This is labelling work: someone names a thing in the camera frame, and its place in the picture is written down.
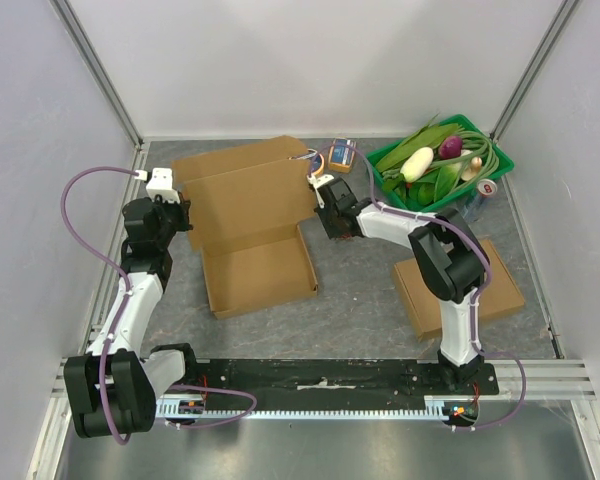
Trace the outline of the cardboard sheet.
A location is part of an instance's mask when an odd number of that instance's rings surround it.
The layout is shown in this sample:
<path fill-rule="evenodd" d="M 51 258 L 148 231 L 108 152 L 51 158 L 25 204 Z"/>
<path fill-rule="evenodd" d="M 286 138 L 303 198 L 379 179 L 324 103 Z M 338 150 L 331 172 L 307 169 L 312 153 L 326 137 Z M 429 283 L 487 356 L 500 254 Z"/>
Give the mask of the cardboard sheet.
<path fill-rule="evenodd" d="M 307 146 L 291 136 L 175 160 L 209 306 L 224 319 L 316 296 L 300 224 L 314 216 Z"/>

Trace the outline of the brown cardboard box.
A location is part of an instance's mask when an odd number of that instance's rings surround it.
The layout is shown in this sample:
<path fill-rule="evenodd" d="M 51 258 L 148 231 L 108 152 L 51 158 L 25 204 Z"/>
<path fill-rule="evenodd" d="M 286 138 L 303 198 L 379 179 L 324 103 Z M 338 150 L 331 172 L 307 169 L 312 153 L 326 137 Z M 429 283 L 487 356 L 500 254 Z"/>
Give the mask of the brown cardboard box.
<path fill-rule="evenodd" d="M 479 325 L 484 326 L 519 312 L 525 300 L 493 242 L 483 238 L 480 243 L 493 269 L 493 279 L 479 300 Z M 416 260 L 396 263 L 391 276 L 416 338 L 420 342 L 439 338 L 442 327 L 438 299 L 426 287 Z"/>

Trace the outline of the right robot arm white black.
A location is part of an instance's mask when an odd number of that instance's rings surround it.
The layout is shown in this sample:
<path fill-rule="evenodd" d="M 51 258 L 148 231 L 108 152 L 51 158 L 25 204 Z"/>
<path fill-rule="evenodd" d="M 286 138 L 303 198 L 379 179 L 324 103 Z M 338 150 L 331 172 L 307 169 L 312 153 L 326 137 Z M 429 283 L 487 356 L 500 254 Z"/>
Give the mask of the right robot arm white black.
<path fill-rule="evenodd" d="M 307 181 L 329 238 L 380 239 L 412 251 L 425 286 L 439 302 L 442 341 L 435 365 L 439 384 L 449 393 L 463 392 L 484 364 L 478 307 L 492 271 L 462 216 L 453 208 L 430 216 L 372 198 L 359 200 L 344 179 L 331 175 L 310 175 Z"/>

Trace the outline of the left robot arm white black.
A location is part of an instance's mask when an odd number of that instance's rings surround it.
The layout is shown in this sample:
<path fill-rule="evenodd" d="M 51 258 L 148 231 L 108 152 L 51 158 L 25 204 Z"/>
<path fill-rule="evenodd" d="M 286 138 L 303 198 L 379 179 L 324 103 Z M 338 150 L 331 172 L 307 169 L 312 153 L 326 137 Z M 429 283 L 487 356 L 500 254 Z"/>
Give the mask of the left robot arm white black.
<path fill-rule="evenodd" d="M 191 230 L 189 202 L 163 196 L 135 199 L 122 209 L 118 292 L 105 325 L 85 354 L 66 361 L 63 376 L 74 428 L 81 438 L 111 436 L 125 442 L 154 423 L 159 397 L 172 387 L 188 393 L 199 382 L 195 355 L 186 343 L 139 351 L 150 317 L 171 274 L 174 236 Z"/>

